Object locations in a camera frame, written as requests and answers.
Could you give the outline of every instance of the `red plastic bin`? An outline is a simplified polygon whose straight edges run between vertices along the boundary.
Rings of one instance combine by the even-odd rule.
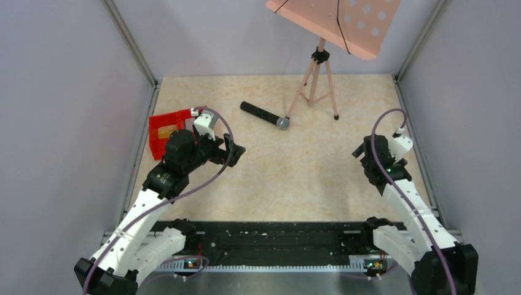
[[[154,160],[161,160],[166,153],[166,138],[159,138],[159,129],[161,127],[174,125],[177,130],[185,129],[185,121],[193,118],[190,109],[182,109],[177,112],[152,116],[149,118],[149,145]]]

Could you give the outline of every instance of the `black wire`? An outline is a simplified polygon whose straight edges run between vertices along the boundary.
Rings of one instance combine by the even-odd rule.
[[[288,1],[289,1],[289,0],[285,0],[284,3],[282,3],[282,5],[280,5],[280,7],[277,8],[277,10],[274,12],[274,14],[276,14],[276,12],[277,12],[279,9],[281,9],[281,8],[284,6],[284,4],[285,4],[286,2],[288,2]]]
[[[349,52],[349,48],[347,47],[347,42],[345,42],[345,37],[342,32],[342,27],[340,26],[339,10],[340,10],[340,0],[337,1],[337,25],[339,26],[340,34],[342,34],[342,40],[343,40],[343,43],[345,44],[345,50],[347,50],[347,53],[351,54],[351,52]]]

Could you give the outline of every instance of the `microphone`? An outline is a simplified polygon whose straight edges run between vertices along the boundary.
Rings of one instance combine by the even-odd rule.
[[[289,119],[285,117],[279,117],[271,112],[258,108],[251,103],[243,101],[241,103],[241,109],[248,112],[256,117],[261,118],[271,124],[277,126],[280,130],[287,130],[289,128]]]

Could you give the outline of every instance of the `pink music stand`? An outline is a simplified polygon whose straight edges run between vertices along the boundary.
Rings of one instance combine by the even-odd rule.
[[[382,42],[398,9],[400,0],[269,0],[266,6],[297,25],[317,34],[320,42],[300,83],[286,118],[289,119],[297,100],[302,97],[313,105],[331,97],[335,120],[339,119],[329,53],[324,50],[326,40],[364,60],[373,60],[380,53]],[[315,100],[320,64],[326,64],[329,93]],[[310,96],[302,89],[313,71]]]

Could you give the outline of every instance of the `table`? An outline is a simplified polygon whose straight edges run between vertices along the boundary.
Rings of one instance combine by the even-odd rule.
[[[313,106],[299,100],[286,131],[239,108],[248,101],[285,116],[301,79],[301,75],[164,78],[155,115],[205,104],[225,117],[235,142],[246,153],[235,167],[226,169],[207,188],[177,201],[160,219],[309,222],[364,221],[376,216],[399,221],[351,155],[363,137],[370,135],[381,113],[400,107],[391,75],[333,75],[338,121],[333,119],[329,99]],[[316,97],[327,91],[327,77],[321,75]],[[400,113],[390,114],[378,134],[390,136],[401,120]],[[215,131],[222,137],[224,125],[218,123]],[[414,152],[405,158],[418,192],[429,203]],[[147,145],[131,204],[156,164]],[[220,167],[212,163],[200,167],[190,174],[187,190]]]

